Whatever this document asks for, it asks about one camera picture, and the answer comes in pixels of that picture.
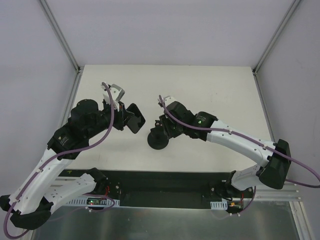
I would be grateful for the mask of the black phone stand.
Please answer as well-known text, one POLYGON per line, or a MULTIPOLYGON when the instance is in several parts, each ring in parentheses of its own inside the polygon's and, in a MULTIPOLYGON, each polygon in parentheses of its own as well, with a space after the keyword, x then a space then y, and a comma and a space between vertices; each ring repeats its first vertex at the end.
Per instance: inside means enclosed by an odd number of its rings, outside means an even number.
POLYGON ((164 127, 160 120, 156 120, 154 127, 150 129, 147 143, 154 150, 163 150, 169 144, 169 139, 164 133, 164 127))

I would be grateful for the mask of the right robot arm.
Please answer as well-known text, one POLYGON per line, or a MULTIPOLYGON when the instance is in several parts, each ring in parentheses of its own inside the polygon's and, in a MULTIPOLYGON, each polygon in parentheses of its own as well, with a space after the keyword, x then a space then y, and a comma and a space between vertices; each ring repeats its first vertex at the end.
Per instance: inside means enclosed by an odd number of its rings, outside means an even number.
POLYGON ((255 165, 229 173, 226 182, 216 187, 223 198, 237 197, 251 187, 267 186, 281 190, 284 186, 291 162, 288 142, 261 140, 244 133, 219 120, 216 116, 200 111, 193 114, 173 97, 159 99, 164 114, 159 120, 167 139, 186 135, 231 149, 255 162, 255 165))

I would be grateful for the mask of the black smartphone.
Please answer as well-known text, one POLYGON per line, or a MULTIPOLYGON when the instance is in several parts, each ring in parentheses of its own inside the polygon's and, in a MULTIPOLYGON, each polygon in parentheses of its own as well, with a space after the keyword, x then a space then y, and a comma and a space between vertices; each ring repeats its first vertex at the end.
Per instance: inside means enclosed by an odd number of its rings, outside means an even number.
POLYGON ((146 123, 146 119, 135 103, 129 105, 129 107, 126 109, 126 113, 126 126, 133 134, 137 134, 146 123))

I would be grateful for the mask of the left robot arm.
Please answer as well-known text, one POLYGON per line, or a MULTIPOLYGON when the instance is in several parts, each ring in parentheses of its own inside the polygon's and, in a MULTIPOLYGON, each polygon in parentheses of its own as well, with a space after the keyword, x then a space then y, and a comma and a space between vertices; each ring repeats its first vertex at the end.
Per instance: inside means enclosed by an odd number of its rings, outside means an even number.
POLYGON ((84 99, 70 112, 65 125, 55 131, 47 144, 43 157, 28 179, 15 193, 0 198, 2 210, 11 214, 12 224, 21 229, 35 230, 42 226, 61 206, 84 194, 105 195, 108 183, 106 176, 97 168, 87 170, 74 183, 50 190, 49 187, 79 155, 75 149, 84 150, 89 140, 99 133, 115 128, 122 131, 128 127, 136 134, 146 120, 134 103, 111 111, 111 106, 84 99))

